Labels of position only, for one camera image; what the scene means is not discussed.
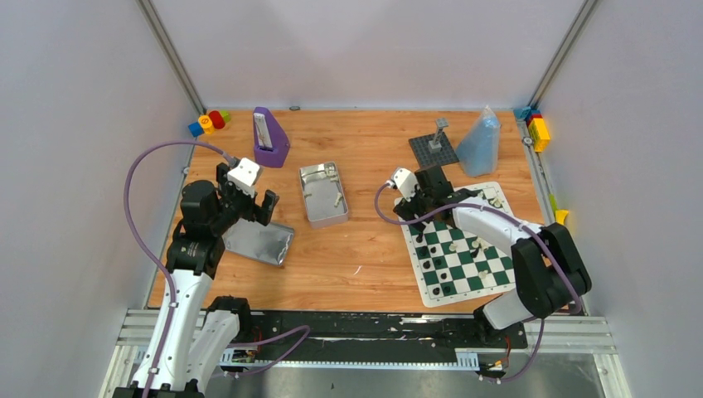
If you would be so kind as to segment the silver metal tin box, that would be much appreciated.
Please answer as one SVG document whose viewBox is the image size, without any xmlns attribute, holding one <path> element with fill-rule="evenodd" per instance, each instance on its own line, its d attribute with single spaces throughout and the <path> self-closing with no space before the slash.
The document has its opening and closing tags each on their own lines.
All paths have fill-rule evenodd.
<svg viewBox="0 0 703 398">
<path fill-rule="evenodd" d="M 313 229 L 349 220 L 349 208 L 341 174 L 335 162 L 301 167 L 299 181 L 307 219 Z"/>
</svg>

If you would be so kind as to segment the green white chess board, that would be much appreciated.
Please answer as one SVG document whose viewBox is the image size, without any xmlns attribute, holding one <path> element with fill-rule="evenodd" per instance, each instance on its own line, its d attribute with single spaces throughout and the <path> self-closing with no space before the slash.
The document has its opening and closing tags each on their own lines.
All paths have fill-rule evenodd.
<svg viewBox="0 0 703 398">
<path fill-rule="evenodd" d="M 509 255 L 478 236 L 432 221 L 402 226 L 419 296 L 427 308 L 504 294 L 516 287 Z"/>
</svg>

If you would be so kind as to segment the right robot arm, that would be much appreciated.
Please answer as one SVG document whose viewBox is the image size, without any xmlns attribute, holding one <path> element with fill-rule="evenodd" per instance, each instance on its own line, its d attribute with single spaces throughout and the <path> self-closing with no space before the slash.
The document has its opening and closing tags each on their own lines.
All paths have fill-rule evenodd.
<svg viewBox="0 0 703 398">
<path fill-rule="evenodd" d="M 473 334 L 484 346 L 494 346 L 507 328 L 533 319 L 544 320 L 572 303 L 583 308 L 582 297 L 592 281 L 569 230 L 558 222 L 547 226 L 506 213 L 468 188 L 456 189 L 440 166 L 415 172 L 399 167 L 375 194 L 396 190 L 401 199 L 394 225 L 420 231 L 430 221 L 473 234 L 508 255 L 515 275 L 514 289 L 476 309 Z"/>
</svg>

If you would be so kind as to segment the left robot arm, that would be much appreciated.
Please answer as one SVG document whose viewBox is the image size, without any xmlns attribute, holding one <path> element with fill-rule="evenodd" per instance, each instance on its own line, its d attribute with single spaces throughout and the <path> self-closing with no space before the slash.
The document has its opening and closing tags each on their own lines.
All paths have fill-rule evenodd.
<svg viewBox="0 0 703 398">
<path fill-rule="evenodd" d="M 142 364 L 115 397 L 203 397 L 226 346 L 252 336 L 244 298 L 219 296 L 206 310 L 204 331 L 196 331 L 196 322 L 225 251 L 223 235 L 237 221 L 270 222 L 279 198 L 267 191 L 256 204 L 261 173 L 259 164 L 243 158 L 233 166 L 218 164 L 215 182 L 198 180 L 182 189 L 157 323 Z"/>
</svg>

